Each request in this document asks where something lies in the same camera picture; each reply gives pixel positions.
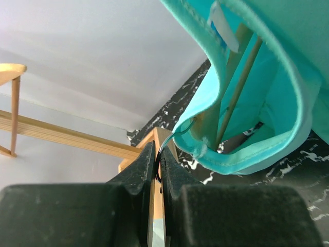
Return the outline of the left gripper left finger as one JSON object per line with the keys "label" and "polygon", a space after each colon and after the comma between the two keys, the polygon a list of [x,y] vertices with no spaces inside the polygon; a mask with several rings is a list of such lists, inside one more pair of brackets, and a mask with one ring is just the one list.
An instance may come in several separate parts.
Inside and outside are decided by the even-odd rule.
{"label": "left gripper left finger", "polygon": [[1,191],[1,246],[151,246],[155,144],[105,183]]}

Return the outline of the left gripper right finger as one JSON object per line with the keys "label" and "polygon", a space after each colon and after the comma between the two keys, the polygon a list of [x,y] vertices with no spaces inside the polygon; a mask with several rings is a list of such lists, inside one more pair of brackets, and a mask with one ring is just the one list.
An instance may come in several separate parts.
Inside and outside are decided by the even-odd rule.
{"label": "left gripper right finger", "polygon": [[323,246],[294,189],[204,185],[169,148],[159,161],[166,246]]}

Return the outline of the teal t shirt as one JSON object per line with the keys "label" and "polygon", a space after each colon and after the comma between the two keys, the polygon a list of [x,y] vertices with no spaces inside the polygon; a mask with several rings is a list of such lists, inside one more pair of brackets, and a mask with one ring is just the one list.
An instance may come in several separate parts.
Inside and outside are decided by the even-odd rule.
{"label": "teal t shirt", "polygon": [[328,1],[163,1],[210,68],[174,143],[205,168],[247,175],[328,141]]}

